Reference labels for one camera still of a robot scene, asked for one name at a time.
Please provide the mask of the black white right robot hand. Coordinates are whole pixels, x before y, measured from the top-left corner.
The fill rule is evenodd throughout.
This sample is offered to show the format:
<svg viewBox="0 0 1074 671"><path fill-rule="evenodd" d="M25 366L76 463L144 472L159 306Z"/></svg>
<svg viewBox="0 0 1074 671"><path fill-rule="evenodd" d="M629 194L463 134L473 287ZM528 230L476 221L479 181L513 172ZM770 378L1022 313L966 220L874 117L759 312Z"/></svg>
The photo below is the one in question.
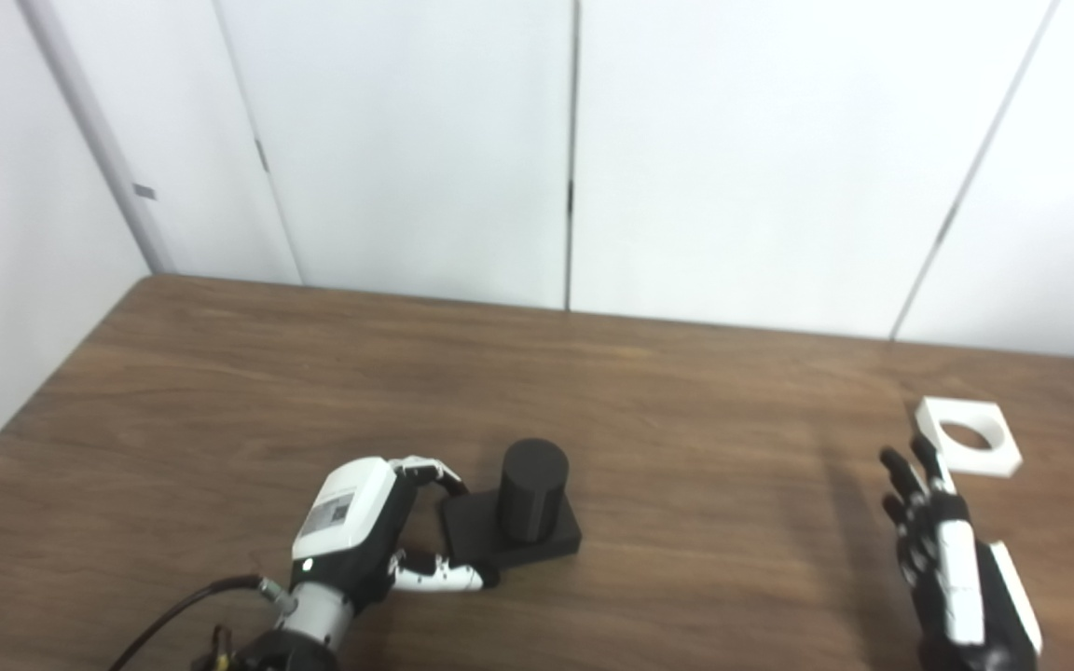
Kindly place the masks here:
<svg viewBox="0 0 1074 671"><path fill-rule="evenodd" d="M912 457L884 446L892 492L882 499L896 533L896 564L921 637L924 670L1036 670L1043 637L1008 548L985 542L971 507L928 437Z"/></svg>

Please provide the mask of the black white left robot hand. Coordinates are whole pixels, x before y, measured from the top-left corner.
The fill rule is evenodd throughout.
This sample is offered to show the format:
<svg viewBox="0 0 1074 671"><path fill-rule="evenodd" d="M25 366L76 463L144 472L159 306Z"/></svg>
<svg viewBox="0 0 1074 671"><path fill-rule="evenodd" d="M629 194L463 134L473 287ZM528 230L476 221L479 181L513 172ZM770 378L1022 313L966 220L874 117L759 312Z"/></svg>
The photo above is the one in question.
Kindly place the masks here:
<svg viewBox="0 0 1074 671"><path fill-rule="evenodd" d="M330 472L294 539L290 589L319 583L337 592L354 615L391 590L495 589L502 574L487 561L453 561L400 544L419 488L429 485L451 498L469 493L447 464L421 456L371 456Z"/></svg>

